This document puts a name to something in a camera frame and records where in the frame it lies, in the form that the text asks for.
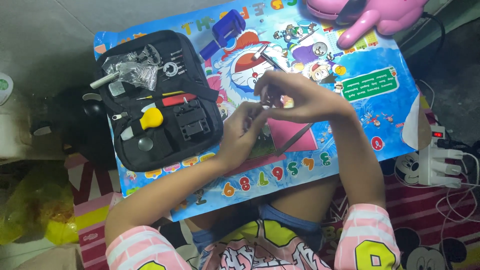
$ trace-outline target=white container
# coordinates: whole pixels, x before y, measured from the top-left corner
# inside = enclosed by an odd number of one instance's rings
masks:
[[[0,73],[0,165],[17,160],[61,160],[60,139],[32,137],[27,106],[13,91],[12,79]]]

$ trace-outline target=hammer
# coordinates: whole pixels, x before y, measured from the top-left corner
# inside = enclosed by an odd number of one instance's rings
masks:
[[[261,47],[260,47],[260,50],[258,50],[252,57],[253,60],[257,60],[260,58],[260,56],[263,56],[265,59],[267,59],[268,61],[270,61],[271,63],[273,63],[273,65],[275,65],[275,67],[283,70],[284,72],[288,73],[281,65],[279,65],[277,62],[275,62],[275,60],[273,60],[270,56],[266,55],[265,54],[265,49],[268,47],[268,44],[263,44]]]

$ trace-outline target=yellow rubber ball tool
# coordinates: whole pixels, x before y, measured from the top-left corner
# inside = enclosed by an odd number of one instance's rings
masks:
[[[157,108],[149,108],[145,111],[144,115],[140,118],[140,125],[145,130],[150,127],[158,127],[163,123],[163,115]],[[133,138],[132,127],[127,127],[121,134],[122,140],[129,140]]]
[[[149,127],[158,127],[163,123],[163,115],[157,108],[149,108],[140,118],[143,130]]]

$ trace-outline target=pink plastic toy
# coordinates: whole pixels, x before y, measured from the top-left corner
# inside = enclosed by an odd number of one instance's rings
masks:
[[[338,39],[350,48],[374,25],[382,35],[393,35],[409,28],[420,18],[428,0],[307,0],[313,15],[338,24],[354,24]]]

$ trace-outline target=blue shorts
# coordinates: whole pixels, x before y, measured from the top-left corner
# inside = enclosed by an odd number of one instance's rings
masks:
[[[320,250],[322,246],[322,230],[319,223],[304,221],[278,211],[268,204],[263,204],[258,209],[246,208],[238,211],[232,218],[226,219],[212,226],[209,230],[192,232],[193,243],[198,253],[211,243],[217,242],[237,228],[255,220],[277,221],[300,237],[313,251]]]

